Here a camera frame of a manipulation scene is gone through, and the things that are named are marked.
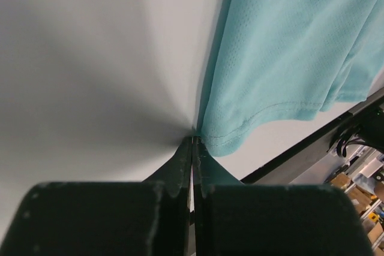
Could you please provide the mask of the mint green t shirt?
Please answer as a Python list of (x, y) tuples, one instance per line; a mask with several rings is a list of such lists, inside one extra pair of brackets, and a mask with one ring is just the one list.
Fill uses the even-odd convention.
[(383, 68), (383, 0), (231, 0), (200, 135), (227, 156), (258, 126), (364, 101)]

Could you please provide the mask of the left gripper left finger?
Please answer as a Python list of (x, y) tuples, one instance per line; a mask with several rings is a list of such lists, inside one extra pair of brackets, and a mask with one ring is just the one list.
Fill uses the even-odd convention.
[(43, 182), (22, 198), (7, 255), (186, 255), (192, 139), (141, 182)]

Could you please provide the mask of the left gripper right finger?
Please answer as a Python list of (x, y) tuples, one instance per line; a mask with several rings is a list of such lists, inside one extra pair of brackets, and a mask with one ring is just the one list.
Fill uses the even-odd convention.
[(330, 185), (246, 185), (192, 140), (197, 255), (373, 255), (349, 197)]

